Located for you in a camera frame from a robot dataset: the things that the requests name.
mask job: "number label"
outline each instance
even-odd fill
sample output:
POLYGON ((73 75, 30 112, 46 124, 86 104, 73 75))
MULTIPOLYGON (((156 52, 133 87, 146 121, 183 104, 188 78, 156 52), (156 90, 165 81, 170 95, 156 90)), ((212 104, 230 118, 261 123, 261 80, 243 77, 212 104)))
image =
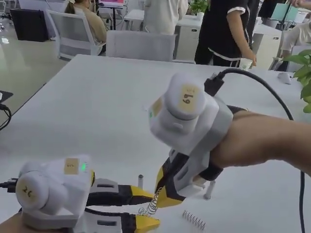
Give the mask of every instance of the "number label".
POLYGON ((64 166, 65 175, 78 175, 79 174, 80 160, 77 158, 67 158, 64 166))
POLYGON ((197 86, 190 84, 182 85, 179 108, 185 112, 192 113, 195 110, 198 92, 197 86))
POLYGON ((26 184, 24 180, 21 180, 17 183, 16 192, 19 192, 21 195, 24 196, 24 200, 31 203, 34 202, 36 196, 31 188, 26 184))

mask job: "metal spring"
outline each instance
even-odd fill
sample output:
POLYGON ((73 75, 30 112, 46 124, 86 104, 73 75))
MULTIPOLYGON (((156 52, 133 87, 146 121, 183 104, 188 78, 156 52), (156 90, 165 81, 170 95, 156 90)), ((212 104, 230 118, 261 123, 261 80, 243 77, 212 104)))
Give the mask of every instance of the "metal spring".
POLYGON ((187 210, 183 212, 183 218, 190 222, 192 225, 196 226, 198 229, 202 231, 204 230, 206 223, 187 210))
POLYGON ((138 210, 138 214, 144 215, 144 216, 150 216, 154 215, 157 211, 157 199, 159 197, 159 194, 161 192, 162 188, 159 188, 157 192, 155 193, 154 197, 152 198, 151 202, 148 204, 147 208, 145 209, 144 207, 140 207, 138 210))

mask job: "hand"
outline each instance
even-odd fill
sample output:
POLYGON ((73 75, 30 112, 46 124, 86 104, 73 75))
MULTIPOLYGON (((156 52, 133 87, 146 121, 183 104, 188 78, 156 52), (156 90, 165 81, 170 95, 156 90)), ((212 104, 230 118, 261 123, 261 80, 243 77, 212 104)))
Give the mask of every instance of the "hand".
POLYGON ((256 55, 253 53, 253 51, 250 48, 247 48, 245 51, 242 51, 242 57, 252 60, 253 61, 252 66, 254 67, 256 66, 256 61, 257 61, 256 55))
POLYGON ((286 58, 291 55, 290 51, 283 50, 281 54, 281 58, 286 58))
POLYGON ((294 7, 303 7, 305 0, 291 0, 291 3, 294 7))
POLYGON ((250 166, 281 160, 288 120, 248 111, 237 112, 223 141, 211 152, 218 167, 250 166))
POLYGON ((21 222, 21 214, 16 214, 0 224, 0 232, 9 233, 61 233, 62 230, 44 230, 36 231, 34 229, 28 228, 21 222))

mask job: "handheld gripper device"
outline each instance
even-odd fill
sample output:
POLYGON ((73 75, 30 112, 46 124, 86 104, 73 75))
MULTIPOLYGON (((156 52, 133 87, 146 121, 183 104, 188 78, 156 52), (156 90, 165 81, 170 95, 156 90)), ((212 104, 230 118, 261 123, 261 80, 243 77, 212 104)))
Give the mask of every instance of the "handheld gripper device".
POLYGON ((16 184, 23 222, 35 229, 75 227, 93 182, 94 172, 86 155, 26 163, 16 184))
POLYGON ((68 233, 145 233, 160 225, 160 220, 149 216, 89 209, 138 205, 151 202, 154 196, 137 186, 95 179, 91 168, 88 155, 26 163, 14 190, 23 223, 37 230, 66 229, 68 233))
POLYGON ((227 134, 233 114, 204 83, 175 74, 167 91, 149 109, 152 134, 171 147, 156 179, 157 208, 180 204, 203 189, 194 178, 215 180, 222 172, 209 160, 227 134))

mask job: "metal pin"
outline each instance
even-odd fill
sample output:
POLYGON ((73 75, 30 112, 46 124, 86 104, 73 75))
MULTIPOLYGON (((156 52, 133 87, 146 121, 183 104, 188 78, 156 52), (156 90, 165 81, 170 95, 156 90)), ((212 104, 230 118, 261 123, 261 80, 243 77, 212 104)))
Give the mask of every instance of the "metal pin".
POLYGON ((203 195, 205 200, 209 200, 212 197, 212 191, 214 189, 216 181, 211 181, 207 187, 206 193, 203 195))
POLYGON ((143 175, 139 175, 138 176, 138 187, 142 189, 143 186, 143 181, 144 181, 144 176, 143 175))

